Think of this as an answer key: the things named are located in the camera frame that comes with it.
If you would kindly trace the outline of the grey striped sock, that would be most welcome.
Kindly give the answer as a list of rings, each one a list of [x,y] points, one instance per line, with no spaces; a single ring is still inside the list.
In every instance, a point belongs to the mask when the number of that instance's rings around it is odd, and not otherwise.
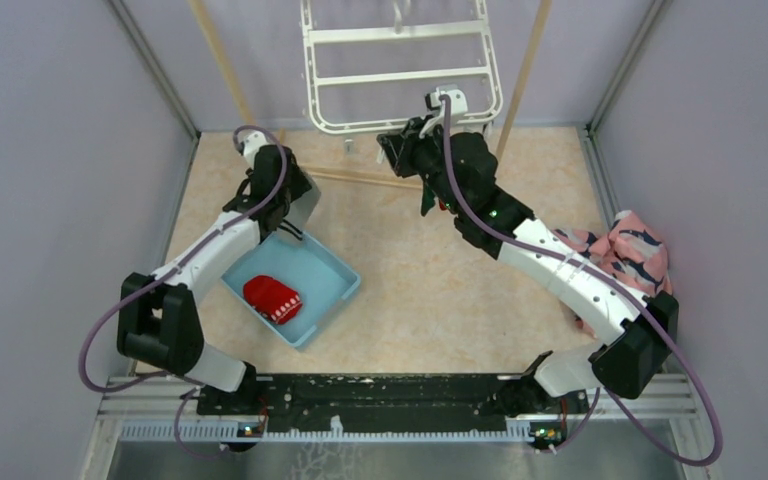
[[[304,240],[308,221],[321,198],[318,185],[313,182],[311,188],[290,204],[289,212],[284,216],[276,230],[276,235],[283,241],[299,245]]]

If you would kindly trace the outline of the light blue plastic basket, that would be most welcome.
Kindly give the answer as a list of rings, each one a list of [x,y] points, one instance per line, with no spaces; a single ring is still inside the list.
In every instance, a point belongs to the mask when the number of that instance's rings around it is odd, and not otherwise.
[[[258,275],[271,276],[296,290],[303,301],[300,313],[285,325],[263,319],[243,299],[242,287]],[[240,257],[221,277],[221,282],[250,313],[285,343],[305,349],[353,299],[361,276],[312,235],[305,233],[295,245],[272,235]]]

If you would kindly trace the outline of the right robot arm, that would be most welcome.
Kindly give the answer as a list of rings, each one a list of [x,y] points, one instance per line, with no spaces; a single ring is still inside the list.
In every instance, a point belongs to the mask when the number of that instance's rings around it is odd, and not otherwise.
[[[677,336],[679,304],[666,272],[647,265],[663,258],[662,243],[632,215],[617,218],[609,238],[550,229],[498,185],[498,160],[482,134],[450,134],[427,123],[414,118],[401,131],[376,137],[396,176],[421,181],[421,213],[437,206],[453,214],[467,243],[537,281],[596,338],[537,360],[523,385],[527,406],[548,412],[563,394],[591,387],[638,398]]]

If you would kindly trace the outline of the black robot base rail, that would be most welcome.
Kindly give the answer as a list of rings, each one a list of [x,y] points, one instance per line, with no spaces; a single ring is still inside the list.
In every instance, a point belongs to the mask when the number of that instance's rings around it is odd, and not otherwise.
[[[553,398],[523,373],[262,374],[227,393],[205,387],[196,411],[251,416],[241,436],[308,440],[487,439],[562,443],[572,415],[590,407],[579,390]]]

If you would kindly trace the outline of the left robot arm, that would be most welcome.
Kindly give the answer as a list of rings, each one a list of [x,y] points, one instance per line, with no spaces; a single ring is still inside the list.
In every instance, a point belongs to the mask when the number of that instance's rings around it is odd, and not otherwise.
[[[220,390],[223,404],[237,414],[258,404],[256,369],[208,343],[199,303],[271,236],[299,232],[319,200],[290,148],[265,144],[248,149],[245,158],[244,180],[208,231],[169,264],[123,281],[116,332],[120,354]]]

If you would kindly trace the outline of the white clip hanger frame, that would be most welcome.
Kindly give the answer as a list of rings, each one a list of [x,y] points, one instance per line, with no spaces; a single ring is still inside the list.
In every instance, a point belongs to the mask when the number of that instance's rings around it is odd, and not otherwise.
[[[504,105],[484,1],[302,1],[304,112],[330,135],[400,129],[446,90],[457,122],[491,122]]]

